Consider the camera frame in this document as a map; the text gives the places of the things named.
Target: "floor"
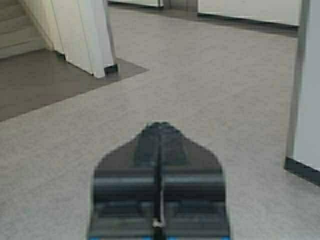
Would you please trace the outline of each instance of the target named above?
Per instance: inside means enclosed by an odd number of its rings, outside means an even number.
[[[0,121],[147,71],[120,58],[117,64],[118,73],[96,79],[48,50],[1,59]]]
[[[283,169],[297,39],[110,15],[117,57],[149,71],[0,122],[0,239],[83,240],[95,165],[160,120],[219,157],[235,240],[318,239],[320,188]]]

